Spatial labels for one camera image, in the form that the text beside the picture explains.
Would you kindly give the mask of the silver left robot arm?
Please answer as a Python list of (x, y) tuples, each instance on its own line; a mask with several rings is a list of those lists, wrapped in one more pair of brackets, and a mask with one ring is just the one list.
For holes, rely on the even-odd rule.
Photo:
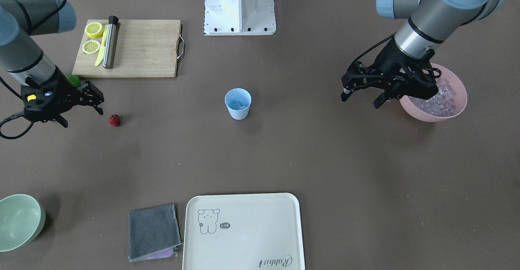
[(375, 108), (392, 99), (410, 96), (430, 99), (438, 93), (440, 70), (430, 59), (435, 50), (459, 26), (486, 18), (505, 0), (376, 0), (381, 17), (405, 19), (394, 34), (381, 41), (384, 48), (370, 66), (357, 57), (342, 77), (345, 102), (359, 89), (377, 88), (382, 93)]

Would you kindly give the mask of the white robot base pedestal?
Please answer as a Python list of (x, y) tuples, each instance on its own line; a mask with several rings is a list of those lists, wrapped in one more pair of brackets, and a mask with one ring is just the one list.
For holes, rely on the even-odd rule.
[(274, 35), (274, 0), (205, 0), (206, 36)]

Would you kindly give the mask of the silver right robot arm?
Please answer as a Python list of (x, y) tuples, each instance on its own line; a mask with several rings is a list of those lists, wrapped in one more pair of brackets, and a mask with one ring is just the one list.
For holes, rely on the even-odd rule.
[(2, 120), (68, 123), (63, 113), (74, 106), (91, 106), (103, 115), (103, 93), (91, 81), (66, 76), (32, 39), (76, 27), (76, 11), (68, 0), (1, 0), (1, 68), (21, 85), (15, 93), (24, 109)]

